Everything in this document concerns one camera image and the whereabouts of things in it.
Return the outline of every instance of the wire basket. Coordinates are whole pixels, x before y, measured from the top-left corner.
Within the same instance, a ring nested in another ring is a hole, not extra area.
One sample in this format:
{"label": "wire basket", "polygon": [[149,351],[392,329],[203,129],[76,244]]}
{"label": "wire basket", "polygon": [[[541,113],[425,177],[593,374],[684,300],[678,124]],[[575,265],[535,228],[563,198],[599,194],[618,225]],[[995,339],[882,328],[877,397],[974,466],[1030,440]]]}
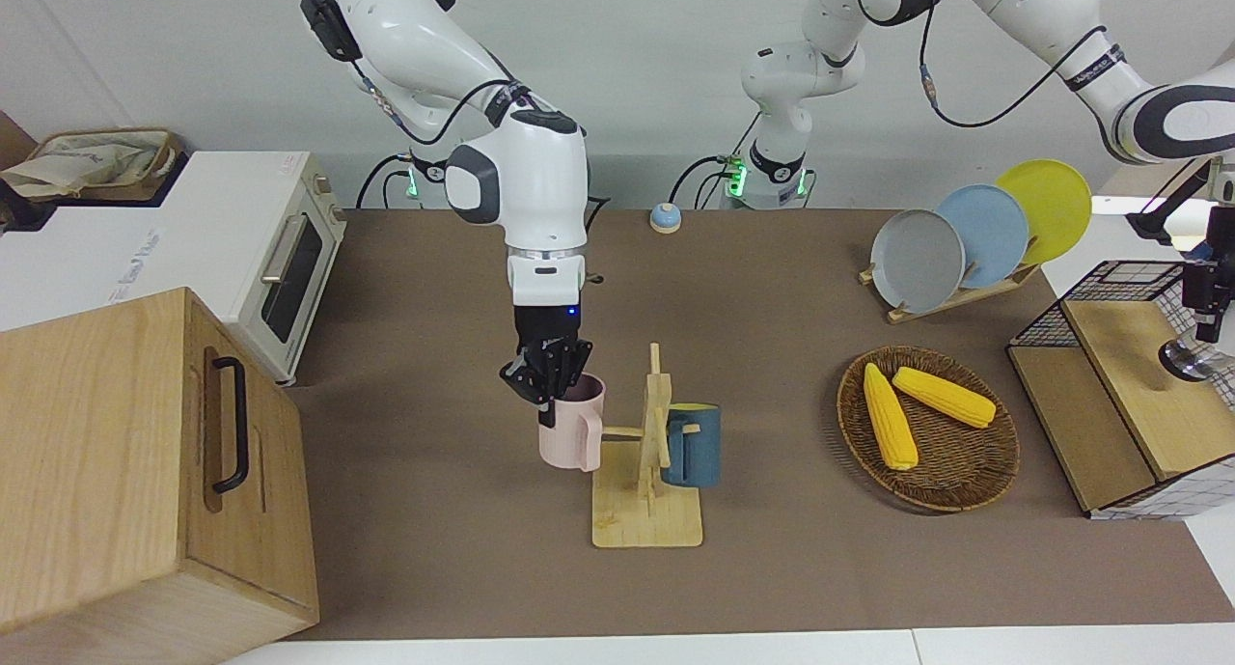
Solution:
{"label": "wire basket", "polygon": [[[898,393],[918,444],[919,464],[903,472],[889,470],[879,456],[862,389],[863,370],[869,362],[885,376],[908,366],[969,388],[995,403],[995,419],[989,428],[976,429]],[[862,468],[879,486],[914,506],[941,513],[981,508],[1007,493],[1020,470],[1020,445],[1008,409],[988,384],[944,354],[885,346],[860,356],[845,371],[836,409],[845,441]]]}

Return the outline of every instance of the brown table surface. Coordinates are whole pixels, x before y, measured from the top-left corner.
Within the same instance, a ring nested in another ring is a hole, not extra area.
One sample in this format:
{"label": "brown table surface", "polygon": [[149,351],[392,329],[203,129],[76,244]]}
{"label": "brown table surface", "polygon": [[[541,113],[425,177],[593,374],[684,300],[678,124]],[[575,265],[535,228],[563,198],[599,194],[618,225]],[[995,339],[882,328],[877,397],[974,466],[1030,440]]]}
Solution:
{"label": "brown table surface", "polygon": [[[1053,295],[889,326],[855,274],[885,211],[603,211],[584,292],[605,420],[635,424],[647,345],[676,400],[724,408],[698,549],[598,550],[590,480],[540,461],[498,379],[514,345],[498,229],[357,213],[290,393],[304,418],[321,585],[306,639],[790,632],[1235,619],[1182,523],[1081,515],[1004,345]],[[853,472],[841,373],[882,345],[973,368],[1021,467],[989,507],[924,517]]]}

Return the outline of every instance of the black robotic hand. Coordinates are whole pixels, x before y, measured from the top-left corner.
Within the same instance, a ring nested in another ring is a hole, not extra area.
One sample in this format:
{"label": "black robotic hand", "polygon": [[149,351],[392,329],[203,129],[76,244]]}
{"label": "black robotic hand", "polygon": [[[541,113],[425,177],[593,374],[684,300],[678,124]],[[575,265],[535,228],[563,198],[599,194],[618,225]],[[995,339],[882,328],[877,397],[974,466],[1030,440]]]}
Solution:
{"label": "black robotic hand", "polygon": [[519,349],[515,360],[499,371],[519,397],[537,405],[540,423],[556,424],[553,400],[583,375],[592,342],[579,339],[578,305],[515,307]]}

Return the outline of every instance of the pink mug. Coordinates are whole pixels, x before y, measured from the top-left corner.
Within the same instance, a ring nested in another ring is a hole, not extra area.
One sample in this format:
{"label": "pink mug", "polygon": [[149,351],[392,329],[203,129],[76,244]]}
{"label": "pink mug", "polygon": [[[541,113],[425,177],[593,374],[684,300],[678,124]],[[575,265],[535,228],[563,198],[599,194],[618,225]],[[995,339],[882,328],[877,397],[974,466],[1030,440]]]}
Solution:
{"label": "pink mug", "polygon": [[540,428],[543,462],[563,470],[590,472],[600,467],[600,436],[604,433],[600,415],[605,408],[605,384],[600,378],[584,373],[555,400],[557,424]]}

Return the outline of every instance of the blue mug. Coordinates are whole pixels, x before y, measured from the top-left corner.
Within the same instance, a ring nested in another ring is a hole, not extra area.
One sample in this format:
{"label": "blue mug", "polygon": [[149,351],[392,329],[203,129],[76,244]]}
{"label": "blue mug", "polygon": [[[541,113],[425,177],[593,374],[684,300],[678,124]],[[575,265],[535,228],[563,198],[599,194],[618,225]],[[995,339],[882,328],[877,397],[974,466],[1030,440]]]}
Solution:
{"label": "blue mug", "polygon": [[720,407],[669,405],[669,466],[661,480],[676,487],[714,487],[720,483]]}

